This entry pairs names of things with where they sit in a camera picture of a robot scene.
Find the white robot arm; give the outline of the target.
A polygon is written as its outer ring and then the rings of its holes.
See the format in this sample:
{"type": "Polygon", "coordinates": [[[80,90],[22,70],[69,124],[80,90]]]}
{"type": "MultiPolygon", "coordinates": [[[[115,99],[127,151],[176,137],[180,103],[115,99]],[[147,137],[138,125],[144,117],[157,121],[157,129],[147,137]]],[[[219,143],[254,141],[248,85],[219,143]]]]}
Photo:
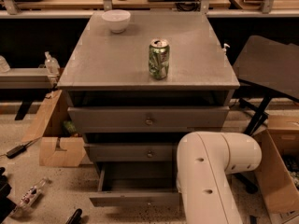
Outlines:
{"type": "Polygon", "coordinates": [[[187,224],[243,224],[228,174],[256,169],[258,143],[243,133],[193,132],[177,150],[177,187],[187,224]]]}

